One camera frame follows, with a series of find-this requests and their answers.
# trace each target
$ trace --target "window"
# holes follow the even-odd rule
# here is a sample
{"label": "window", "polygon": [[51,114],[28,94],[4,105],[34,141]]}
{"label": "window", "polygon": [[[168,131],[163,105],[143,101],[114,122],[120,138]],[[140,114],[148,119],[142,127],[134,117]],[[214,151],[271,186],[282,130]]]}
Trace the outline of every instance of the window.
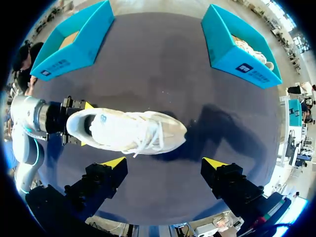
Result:
{"label": "window", "polygon": [[271,11],[276,15],[276,17],[280,20],[281,24],[288,32],[292,31],[296,27],[296,24],[294,23],[292,18],[288,14],[285,14],[279,4],[269,0],[262,1],[268,5],[268,8],[271,9]]}
{"label": "window", "polygon": [[270,0],[261,0],[263,1],[264,4],[269,4],[271,1]]}
{"label": "window", "polygon": [[311,49],[310,45],[304,37],[301,38],[301,36],[297,36],[294,37],[293,40],[300,53],[304,53]]}

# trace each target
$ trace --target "blue box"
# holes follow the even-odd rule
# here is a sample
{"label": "blue box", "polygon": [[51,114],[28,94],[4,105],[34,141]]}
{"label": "blue box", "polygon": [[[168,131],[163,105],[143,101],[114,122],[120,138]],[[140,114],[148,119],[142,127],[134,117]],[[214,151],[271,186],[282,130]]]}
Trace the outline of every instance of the blue box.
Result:
{"label": "blue box", "polygon": [[[31,70],[41,80],[91,66],[105,34],[114,21],[110,2],[87,7],[60,23],[42,46]],[[72,43],[60,48],[65,38],[78,33]]]}
{"label": "blue box", "polygon": [[[263,89],[282,83],[280,71],[268,43],[245,21],[211,4],[201,25],[211,67],[233,74]],[[254,50],[262,52],[267,61],[274,64],[273,71],[235,45],[232,35],[247,42]]]}
{"label": "blue box", "polygon": [[288,101],[289,106],[289,113],[290,113],[290,126],[302,126],[302,107],[299,100],[289,100]]}

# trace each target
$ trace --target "floor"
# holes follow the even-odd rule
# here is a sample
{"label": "floor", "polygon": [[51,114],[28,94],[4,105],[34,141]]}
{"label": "floor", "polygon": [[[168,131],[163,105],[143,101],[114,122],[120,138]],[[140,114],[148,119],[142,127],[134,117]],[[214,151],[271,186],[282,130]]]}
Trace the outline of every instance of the floor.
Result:
{"label": "floor", "polygon": [[[86,2],[76,6],[76,9],[83,9],[98,1],[99,0],[87,0]],[[249,9],[232,0],[110,0],[110,2],[115,15],[138,12],[170,12],[197,18],[203,17],[210,3],[217,4],[244,19],[266,38],[276,58],[276,62],[283,78],[283,84],[278,87],[280,95],[285,95],[285,88],[292,86],[295,82],[306,81],[306,74],[303,72],[301,75],[298,75],[294,71],[294,68],[289,62],[284,49],[280,47],[276,38],[272,35],[262,19]],[[66,15],[57,16],[51,24],[43,29],[37,38],[37,41],[45,41],[55,26],[62,20],[66,19],[66,17]],[[211,218],[212,217],[193,222],[192,227],[195,229],[195,227],[208,224],[210,223]],[[92,217],[87,220],[87,223],[93,222],[96,222],[102,228],[107,230],[114,229],[119,225],[119,223],[104,221],[98,217]],[[122,228],[124,228],[124,224],[111,231],[111,233],[119,235]],[[234,235],[234,231],[229,231],[229,233],[226,233],[226,235],[224,234],[223,236]]]}

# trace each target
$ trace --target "shoe logo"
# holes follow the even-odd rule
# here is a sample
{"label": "shoe logo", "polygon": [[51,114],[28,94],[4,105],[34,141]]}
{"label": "shoe logo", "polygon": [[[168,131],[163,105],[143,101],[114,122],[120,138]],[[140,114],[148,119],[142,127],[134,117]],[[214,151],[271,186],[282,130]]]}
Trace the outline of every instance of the shoe logo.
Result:
{"label": "shoe logo", "polygon": [[102,125],[105,123],[106,120],[107,120],[107,117],[105,115],[100,116],[100,121]]}
{"label": "shoe logo", "polygon": [[241,64],[239,67],[236,68],[236,70],[242,72],[242,73],[248,73],[250,72],[251,70],[253,69],[252,66],[246,64],[246,63],[243,63]]}

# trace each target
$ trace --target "dark blue mat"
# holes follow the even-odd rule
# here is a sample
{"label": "dark blue mat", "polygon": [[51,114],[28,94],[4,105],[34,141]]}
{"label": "dark blue mat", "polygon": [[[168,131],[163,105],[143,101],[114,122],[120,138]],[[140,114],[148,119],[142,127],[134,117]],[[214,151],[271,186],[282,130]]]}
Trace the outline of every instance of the dark blue mat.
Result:
{"label": "dark blue mat", "polygon": [[[272,175],[279,141],[277,88],[262,90],[212,69],[200,19],[142,13],[118,16],[92,67],[38,81],[35,97],[71,95],[125,112],[160,111],[188,129],[186,143],[156,156],[127,155],[129,174],[98,215],[139,225],[176,224],[225,208],[200,175],[202,157],[235,162],[257,185]],[[40,169],[59,191],[93,162],[123,156],[54,137]]]}

